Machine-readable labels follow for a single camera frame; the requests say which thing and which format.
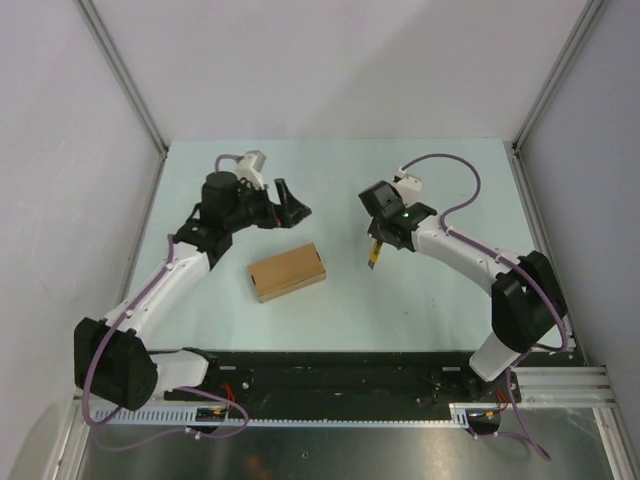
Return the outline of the yellow utility knife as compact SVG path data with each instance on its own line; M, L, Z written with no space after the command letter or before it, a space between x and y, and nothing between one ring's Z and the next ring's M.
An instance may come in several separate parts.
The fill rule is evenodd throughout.
M382 250L384 243L380 240L375 240L372 244L371 250L369 251L367 265L373 270L379 260L380 253Z

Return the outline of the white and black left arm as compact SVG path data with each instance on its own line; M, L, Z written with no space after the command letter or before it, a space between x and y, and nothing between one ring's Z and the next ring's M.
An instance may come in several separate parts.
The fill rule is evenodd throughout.
M210 368L210 355L191 347L152 354L147 342L231 248L235 233L250 227L291 229L311 215L284 179L274 184L277 202L246 177L228 171L209 174L200 202L169 236L166 257L155 273L103 318L79 322L74 330L74 379L84 401L95 395L136 411L152 396L182 387L202 400L219 392L221 376Z

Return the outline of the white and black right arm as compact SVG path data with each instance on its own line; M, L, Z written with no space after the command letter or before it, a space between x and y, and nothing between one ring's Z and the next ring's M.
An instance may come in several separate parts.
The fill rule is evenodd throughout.
M434 258L462 274L491 298L491 333L470 357L461 376L463 393L484 401L497 389L497 377L559 329L560 351L568 346L564 317L568 308L549 259L490 249L446 226L437 211L406 203L398 183L379 181L359 194L371 217L368 235L375 240L369 264L382 245Z

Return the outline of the brown cardboard express box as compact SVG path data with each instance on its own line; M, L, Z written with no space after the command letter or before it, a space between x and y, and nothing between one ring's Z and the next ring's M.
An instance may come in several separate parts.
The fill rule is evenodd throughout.
M248 266L261 303L326 279L326 268L314 243L308 243Z

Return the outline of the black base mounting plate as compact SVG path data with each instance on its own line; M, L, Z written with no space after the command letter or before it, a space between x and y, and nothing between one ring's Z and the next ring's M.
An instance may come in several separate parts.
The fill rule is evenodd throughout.
M207 351L204 378L195 388L231 391L246 405L275 392L319 396L351 393L413 394L435 403L494 399L517 389L516 374L483 380L471 354L449 352L232 352Z

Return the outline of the shiny metal front plate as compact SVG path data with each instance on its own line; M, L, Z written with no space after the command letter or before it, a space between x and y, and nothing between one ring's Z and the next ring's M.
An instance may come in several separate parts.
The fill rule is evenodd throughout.
M612 479L591 411L526 410L543 460L526 442L473 439L461 429L249 428L223 440L173 434L150 441L154 426L111 426L113 445L86 446L81 479Z

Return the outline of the aluminium frame post right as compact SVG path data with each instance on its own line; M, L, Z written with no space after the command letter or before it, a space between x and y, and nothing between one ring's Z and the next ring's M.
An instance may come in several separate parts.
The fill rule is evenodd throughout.
M569 75L578 55L583 50L608 5L609 1L605 0L589 0L586 2L549 74L546 76L524 122L511 142L511 148L516 155L522 152L531 134L551 105L552 100Z

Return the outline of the aluminium frame post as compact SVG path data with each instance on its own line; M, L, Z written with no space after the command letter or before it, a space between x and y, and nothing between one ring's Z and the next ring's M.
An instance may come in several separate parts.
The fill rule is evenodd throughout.
M85 22L94 42L103 55L107 66L112 72L125 99L131 106L147 138L150 140L160 158L164 159L169 147L95 2L90 0L75 0L74 5L78 9L81 18Z
M569 75L578 55L583 50L608 5L609 1L605 0L589 0L586 2L549 74L546 76L524 122L511 142L511 148L516 155L522 152L531 134L551 105L552 100Z

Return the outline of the aluminium frame post left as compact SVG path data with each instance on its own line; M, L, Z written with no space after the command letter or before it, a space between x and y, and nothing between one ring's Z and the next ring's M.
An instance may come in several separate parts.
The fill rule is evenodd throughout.
M85 22L94 42L103 55L107 66L112 72L125 99L131 106L147 138L150 140L160 158L164 159L169 147L95 2L90 0L75 0L74 5L78 9L81 18Z

